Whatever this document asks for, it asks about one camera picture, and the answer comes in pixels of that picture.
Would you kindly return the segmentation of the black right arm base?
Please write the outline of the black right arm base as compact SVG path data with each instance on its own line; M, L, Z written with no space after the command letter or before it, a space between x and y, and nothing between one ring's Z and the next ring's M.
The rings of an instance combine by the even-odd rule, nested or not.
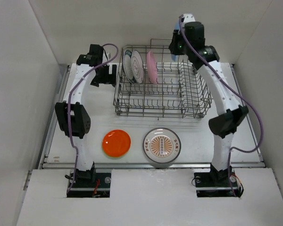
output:
M196 196L198 198L213 198L213 197L238 197L244 193L244 186L238 177L231 173L228 177L225 173L225 178L220 181L214 181L210 172L194 172L194 179L191 182L196 187Z

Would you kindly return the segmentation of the brown sunburst pattern plate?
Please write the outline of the brown sunburst pattern plate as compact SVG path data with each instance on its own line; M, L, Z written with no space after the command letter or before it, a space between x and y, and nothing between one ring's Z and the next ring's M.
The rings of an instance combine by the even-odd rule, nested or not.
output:
M181 152L181 140L168 128L154 128L144 137L142 147L145 155L154 163L173 162Z

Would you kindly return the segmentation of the orange plastic plate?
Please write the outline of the orange plastic plate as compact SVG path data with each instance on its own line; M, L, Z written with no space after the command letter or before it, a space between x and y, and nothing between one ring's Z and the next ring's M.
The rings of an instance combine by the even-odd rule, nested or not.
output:
M106 155L124 155L127 154L130 147L131 138L129 134L120 129L110 131L102 140L102 149Z

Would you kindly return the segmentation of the green rimmed white plate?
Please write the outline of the green rimmed white plate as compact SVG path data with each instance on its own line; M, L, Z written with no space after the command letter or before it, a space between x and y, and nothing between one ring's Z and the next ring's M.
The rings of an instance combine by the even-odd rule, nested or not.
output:
M132 52L129 49L126 49L123 54L123 70L127 79L131 83L137 83L134 75L133 75L133 68L132 68Z

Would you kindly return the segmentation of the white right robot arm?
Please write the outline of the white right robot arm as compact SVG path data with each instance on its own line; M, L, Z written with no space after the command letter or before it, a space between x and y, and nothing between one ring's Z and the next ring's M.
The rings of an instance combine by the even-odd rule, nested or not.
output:
M209 180L216 186L221 185L231 170L228 155L233 135L249 110L246 106L241 106L230 91L216 49L205 44L202 23L179 22L173 31L169 50L173 55L188 57L197 73L204 79L215 102L217 116L208 122L214 135L214 154Z

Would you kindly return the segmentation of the pink plastic plate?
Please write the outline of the pink plastic plate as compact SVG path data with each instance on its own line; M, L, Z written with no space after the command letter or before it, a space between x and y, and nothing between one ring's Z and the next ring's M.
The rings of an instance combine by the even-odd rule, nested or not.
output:
M149 51L146 56L146 65L148 70L148 77L152 84L158 83L158 72L156 68L156 60L152 51Z

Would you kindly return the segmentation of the blue plastic plate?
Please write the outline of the blue plastic plate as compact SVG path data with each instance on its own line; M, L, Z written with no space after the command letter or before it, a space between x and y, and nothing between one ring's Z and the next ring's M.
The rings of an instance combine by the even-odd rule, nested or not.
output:
M181 43L180 43L180 25L179 22L175 24L173 30L173 36L171 43L169 45L169 50L171 52L171 59L175 62L178 60L178 56L181 55Z

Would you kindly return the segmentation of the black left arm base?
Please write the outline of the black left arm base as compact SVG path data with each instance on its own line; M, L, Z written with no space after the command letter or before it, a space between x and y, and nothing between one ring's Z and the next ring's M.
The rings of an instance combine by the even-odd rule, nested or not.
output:
M75 182L72 183L72 176L65 175L69 179L66 195L67 198L109 198L111 173L110 172L97 172L95 174L95 181L79 179L76 176Z

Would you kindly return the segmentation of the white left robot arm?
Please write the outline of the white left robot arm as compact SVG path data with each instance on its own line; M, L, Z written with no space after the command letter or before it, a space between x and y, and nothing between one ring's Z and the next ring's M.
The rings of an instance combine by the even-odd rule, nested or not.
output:
M115 44L91 44L87 54L81 54L75 64L75 76L68 93L61 102L55 104L55 113L60 130L70 139L75 149L75 166L72 175L67 176L71 183L80 180L90 187L96 182L93 157L86 147L86 134L92 125L84 107L85 92L90 86L101 84L116 85L116 65L110 63L116 58L110 56L105 47Z

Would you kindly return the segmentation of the green plastic plate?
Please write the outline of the green plastic plate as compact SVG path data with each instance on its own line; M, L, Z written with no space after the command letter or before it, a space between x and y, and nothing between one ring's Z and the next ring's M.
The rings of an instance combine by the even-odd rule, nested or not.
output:
M126 155L120 155L120 156L110 156L110 155L105 155L107 158L111 159L111 160L119 160L122 159L124 157L126 157Z

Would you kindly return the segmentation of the white plate with emblem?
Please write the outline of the white plate with emblem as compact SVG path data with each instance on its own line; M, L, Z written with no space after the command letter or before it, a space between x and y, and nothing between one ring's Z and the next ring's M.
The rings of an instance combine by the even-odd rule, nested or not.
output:
M132 69L133 69L133 77L136 82L141 84L144 81L144 68L143 61L140 53L137 50L132 52L131 57Z

